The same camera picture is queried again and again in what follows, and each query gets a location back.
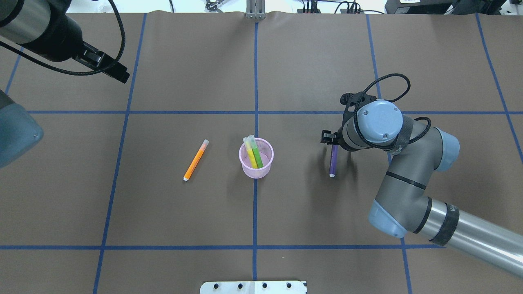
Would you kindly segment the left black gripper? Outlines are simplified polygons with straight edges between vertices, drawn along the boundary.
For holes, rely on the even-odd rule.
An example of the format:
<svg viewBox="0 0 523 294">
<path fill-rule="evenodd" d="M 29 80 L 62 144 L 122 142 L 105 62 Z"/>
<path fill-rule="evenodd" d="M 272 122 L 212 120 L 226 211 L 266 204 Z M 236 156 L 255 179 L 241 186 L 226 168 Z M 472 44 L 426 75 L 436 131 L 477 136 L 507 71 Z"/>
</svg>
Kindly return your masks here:
<svg viewBox="0 0 523 294">
<path fill-rule="evenodd" d="M 109 67 L 115 59 L 93 45 L 86 43 L 86 41 L 80 46 L 80 50 L 75 54 L 74 60 L 92 70 L 107 67 L 103 72 L 123 84 L 128 81 L 130 76 L 128 68 L 120 62 L 116 62 L 112 67 Z"/>
</svg>

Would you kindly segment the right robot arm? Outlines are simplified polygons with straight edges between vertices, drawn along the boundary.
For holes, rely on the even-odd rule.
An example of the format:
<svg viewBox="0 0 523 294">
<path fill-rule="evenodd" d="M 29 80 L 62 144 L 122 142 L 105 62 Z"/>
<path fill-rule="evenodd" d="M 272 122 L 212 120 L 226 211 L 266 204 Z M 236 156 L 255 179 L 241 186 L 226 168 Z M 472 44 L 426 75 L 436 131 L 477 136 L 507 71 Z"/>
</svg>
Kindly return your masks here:
<svg viewBox="0 0 523 294">
<path fill-rule="evenodd" d="M 369 222 L 395 238 L 420 233 L 429 242 L 458 250 L 522 277 L 522 236 L 425 195 L 430 177 L 459 156 L 458 139 L 421 119 L 403 115 L 385 99 L 347 93 L 342 126 L 322 131 L 321 142 L 348 152 L 382 149 L 392 160 L 368 214 Z"/>
</svg>

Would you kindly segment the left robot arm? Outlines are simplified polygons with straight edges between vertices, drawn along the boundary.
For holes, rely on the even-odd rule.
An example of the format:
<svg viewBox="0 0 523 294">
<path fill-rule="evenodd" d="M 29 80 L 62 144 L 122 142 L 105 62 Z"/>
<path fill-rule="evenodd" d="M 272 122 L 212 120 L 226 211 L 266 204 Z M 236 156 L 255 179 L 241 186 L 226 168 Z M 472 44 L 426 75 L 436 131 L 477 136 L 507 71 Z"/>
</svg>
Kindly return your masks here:
<svg viewBox="0 0 523 294">
<path fill-rule="evenodd" d="M 51 71 L 69 76 L 106 74 L 121 83 L 129 72 L 120 63 L 126 45 L 123 20 L 109 2 L 120 32 L 115 58 L 83 39 L 80 25 L 67 15 L 70 0 L 2 0 L 1 47 Z M 0 165 L 8 166 L 36 146 L 44 130 L 28 111 L 1 91 Z"/>
</svg>

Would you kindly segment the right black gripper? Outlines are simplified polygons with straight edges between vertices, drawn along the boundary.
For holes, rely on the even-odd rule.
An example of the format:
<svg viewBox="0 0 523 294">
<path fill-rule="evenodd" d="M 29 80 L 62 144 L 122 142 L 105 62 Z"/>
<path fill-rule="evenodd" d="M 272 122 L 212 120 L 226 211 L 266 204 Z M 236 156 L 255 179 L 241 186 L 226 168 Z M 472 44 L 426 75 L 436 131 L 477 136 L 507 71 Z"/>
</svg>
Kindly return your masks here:
<svg viewBox="0 0 523 294">
<path fill-rule="evenodd" d="M 345 138 L 343 137 L 342 129 L 338 129 L 334 133 L 329 130 L 322 130 L 321 144 L 338 145 L 342 149 L 348 149 L 347 142 L 345 141 Z"/>
</svg>

